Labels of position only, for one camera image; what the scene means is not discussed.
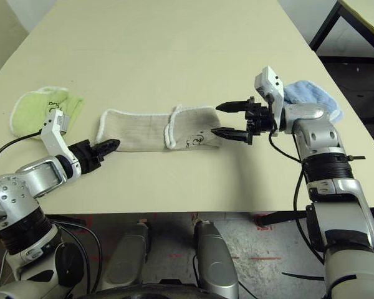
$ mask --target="white table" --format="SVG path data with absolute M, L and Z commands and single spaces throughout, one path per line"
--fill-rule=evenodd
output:
M 58 1 L 0 71 L 0 146 L 13 139 L 9 115 L 24 93 L 45 85 L 85 98 L 71 145 L 95 139 L 107 108 L 169 112 L 177 104 L 245 100 L 270 65 L 285 84 L 311 80 L 334 96 L 337 124 L 367 201 L 374 206 L 374 141 L 316 54 L 276 0 Z M 243 115 L 219 113 L 244 128 Z M 296 154 L 291 136 L 274 138 Z M 0 174 L 46 155 L 27 140 L 0 155 Z M 253 146 L 219 150 L 112 153 L 102 167 L 40 199 L 46 213 L 282 211 L 292 209 L 299 165 L 274 151 L 267 134 Z M 299 208 L 309 202 L 302 185 Z

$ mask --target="gray floor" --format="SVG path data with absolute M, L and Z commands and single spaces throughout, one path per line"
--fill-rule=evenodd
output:
M 374 65 L 327 64 L 326 68 L 360 117 L 374 115 Z M 374 138 L 374 125 L 367 126 Z M 163 278 L 178 278 L 183 283 L 195 283 L 192 258 L 192 213 L 79 215 L 97 232 L 103 244 L 104 270 L 123 232 L 139 219 L 152 225 L 152 248 L 143 271 L 145 283 L 157 283 Z M 240 281 L 259 299 L 307 298 L 319 299 L 325 293 L 323 282 L 286 277 L 281 272 L 303 275 L 324 275 L 323 266 L 305 246 L 294 222 L 258 228 L 247 213 L 199 213 L 199 217 L 214 221 L 222 233 Z M 92 263 L 97 269 L 97 251 L 87 234 L 77 234 L 86 244 Z M 11 281 L 6 267 L 3 281 Z M 75 296 L 82 295 L 85 280 L 78 285 Z M 241 298 L 250 297 L 240 290 Z
M 323 282 L 286 277 L 281 272 L 303 275 L 324 275 L 323 266 L 308 250 L 295 222 L 276 224 L 262 229 L 248 213 L 199 213 L 202 219 L 214 221 L 234 259 L 240 281 L 259 299 L 320 299 Z M 152 226 L 152 246 L 143 269 L 145 283 L 158 283 L 164 278 L 178 278 L 195 283 L 192 267 L 194 256 L 192 213 L 107 214 L 75 216 L 87 221 L 103 244 L 104 270 L 117 242 L 128 227 L 139 219 Z M 87 234 L 77 233 L 90 255 L 92 279 L 97 271 L 97 250 Z M 12 280 L 8 267 L 3 280 Z M 83 295 L 85 279 L 74 289 Z M 252 298 L 240 289 L 240 298 Z

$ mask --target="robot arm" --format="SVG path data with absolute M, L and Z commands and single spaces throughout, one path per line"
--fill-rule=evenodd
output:
M 310 241 L 325 254 L 327 298 L 374 298 L 374 218 L 360 183 L 353 177 L 349 165 L 352 157 L 346 155 L 325 107 L 283 107 L 278 89 L 282 84 L 270 67 L 257 76 L 255 83 L 270 109 L 254 103 L 253 97 L 246 102 L 222 104 L 218 110 L 246 112 L 246 131 L 216 128 L 212 132 L 252 144 L 252 135 L 271 131 L 276 123 L 279 131 L 295 135 L 312 201 L 306 207 Z
M 83 277 L 79 248 L 63 243 L 36 199 L 100 167 L 120 142 L 91 147 L 85 140 L 68 147 L 62 139 L 67 119 L 52 110 L 43 124 L 41 138 L 50 156 L 0 176 L 0 241 L 16 279 L 0 288 L 0 298 L 62 298 Z

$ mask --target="white sock trim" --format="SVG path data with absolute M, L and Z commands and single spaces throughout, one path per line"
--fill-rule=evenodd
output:
M 13 134 L 15 134 L 14 127 L 12 125 L 12 118 L 14 117 L 15 111 L 17 111 L 18 104 L 21 102 L 21 100 L 30 93 L 42 93 L 42 94 L 49 94 L 53 92 L 54 90 L 64 90 L 66 92 L 69 92 L 68 88 L 65 87 L 58 87 L 58 86 L 45 86 L 41 87 L 38 90 L 33 90 L 31 92 L 24 93 L 18 100 L 15 102 L 14 108 L 12 109 L 11 115 L 10 115 L 10 130 Z
M 178 105 L 176 109 L 173 111 L 173 113 L 171 114 L 169 123 L 165 126 L 164 134 L 165 134 L 166 147 L 170 150 L 176 147 L 176 140 L 173 134 L 173 130 L 175 128 L 176 116 L 179 113 L 184 112 L 184 111 L 189 111 L 189 110 L 199 110 L 199 109 L 207 109 L 207 108 L 214 109 L 212 106 L 182 107 L 181 105 Z

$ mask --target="blue cloth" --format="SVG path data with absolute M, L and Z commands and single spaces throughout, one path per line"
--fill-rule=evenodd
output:
M 331 123 L 340 121 L 343 117 L 338 102 L 325 90 L 322 90 L 311 81 L 301 80 L 289 84 L 284 89 L 284 103 L 318 103 L 327 107 Z

